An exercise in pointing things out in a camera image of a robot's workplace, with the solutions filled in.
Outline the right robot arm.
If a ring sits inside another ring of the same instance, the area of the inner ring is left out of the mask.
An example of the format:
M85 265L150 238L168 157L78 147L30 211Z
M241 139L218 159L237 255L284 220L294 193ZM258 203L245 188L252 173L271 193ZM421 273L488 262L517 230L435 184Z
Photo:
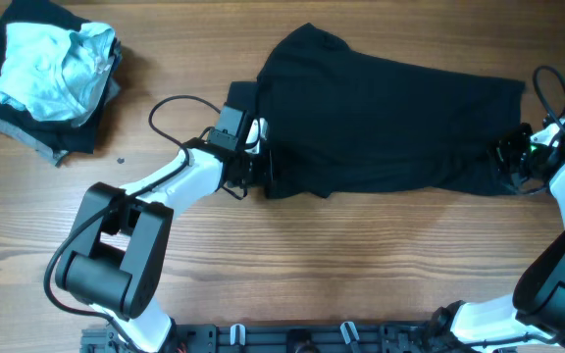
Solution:
M565 122L559 127L565 131ZM427 352L500 352L520 345L565 348L565 159L549 177L564 225L513 293L436 311L421 339Z

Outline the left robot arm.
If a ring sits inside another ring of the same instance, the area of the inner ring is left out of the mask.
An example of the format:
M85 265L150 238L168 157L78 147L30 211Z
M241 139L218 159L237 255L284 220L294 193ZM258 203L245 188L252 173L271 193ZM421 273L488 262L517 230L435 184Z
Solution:
M265 119L225 106L215 126L178 145L166 166L121 187L84 194L68 237L50 259L44 291L60 310L97 317L111 346L176 352L176 322L155 298L174 219L220 189L247 189L269 132Z

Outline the black t-shirt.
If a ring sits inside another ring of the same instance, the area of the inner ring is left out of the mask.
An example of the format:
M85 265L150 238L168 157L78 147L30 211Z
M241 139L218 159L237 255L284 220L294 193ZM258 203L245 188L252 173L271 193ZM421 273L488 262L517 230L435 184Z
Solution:
M303 25L230 107L266 121L266 194L378 193L427 187L503 195L488 147L521 122L520 80L473 76L365 55Z

